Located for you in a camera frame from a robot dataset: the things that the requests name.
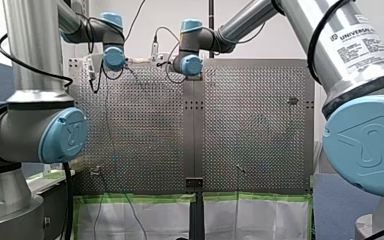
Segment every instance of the green tape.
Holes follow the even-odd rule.
[[[171,204],[171,203],[191,203],[195,201],[195,195],[134,195],[127,194],[105,194],[96,196],[80,196],[75,201],[78,204],[99,204],[101,201],[105,203],[142,203],[142,204]]]
[[[265,200],[265,201],[283,201],[283,202],[309,202],[311,195],[280,195],[263,193],[239,193],[239,199]],[[204,201],[234,201],[237,200],[237,193],[204,193]]]
[[[76,200],[74,200],[74,219],[73,219],[73,235],[74,240],[79,239],[79,214],[80,214],[80,206]]]
[[[173,204],[173,203],[191,203],[195,201],[194,194],[176,194],[176,195],[134,195],[127,194],[132,203],[139,204]],[[80,207],[85,204],[109,204],[109,203],[129,203],[124,194],[104,194],[96,196],[77,196],[74,198],[74,219],[73,232],[74,240],[79,237],[79,214]]]

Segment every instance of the metal rod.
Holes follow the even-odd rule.
[[[257,27],[277,14],[271,0],[253,0],[220,28],[220,34],[230,42],[239,42]]]
[[[77,32],[82,21],[77,14],[68,6],[64,0],[58,0],[58,19],[59,27],[66,34]]]
[[[4,0],[11,54],[43,71],[62,75],[57,2]],[[13,64],[16,92],[9,103],[69,102],[64,82]]]
[[[214,30],[214,0],[208,0],[209,2],[209,19],[208,19],[208,26],[210,29]],[[214,52],[210,52],[210,58],[214,58]]]

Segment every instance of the end effector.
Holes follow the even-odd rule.
[[[103,63],[111,71],[121,71],[126,65],[124,54],[123,19],[112,12],[101,18],[81,19],[64,2],[58,2],[59,24],[64,40],[68,43],[102,42]]]
[[[185,76],[199,75],[203,68],[200,50],[231,53],[235,44],[218,37],[219,33],[205,28],[200,20],[186,19],[182,22],[179,55],[174,59],[173,69]]]

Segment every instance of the perforated metal panel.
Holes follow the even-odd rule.
[[[182,86],[161,70],[136,65],[134,75],[102,77],[94,94],[85,67],[79,63],[76,100],[89,118],[89,137],[77,194],[184,192]],[[101,176],[91,176],[96,166]]]
[[[305,62],[206,65],[204,190],[308,190],[314,89]]]
[[[203,81],[182,85],[135,65],[136,78],[103,78],[98,94],[82,62],[72,68],[90,124],[77,194],[185,192],[187,177],[203,177],[204,191],[309,189],[314,83],[305,61],[207,60]],[[96,166],[101,176],[91,176]]]

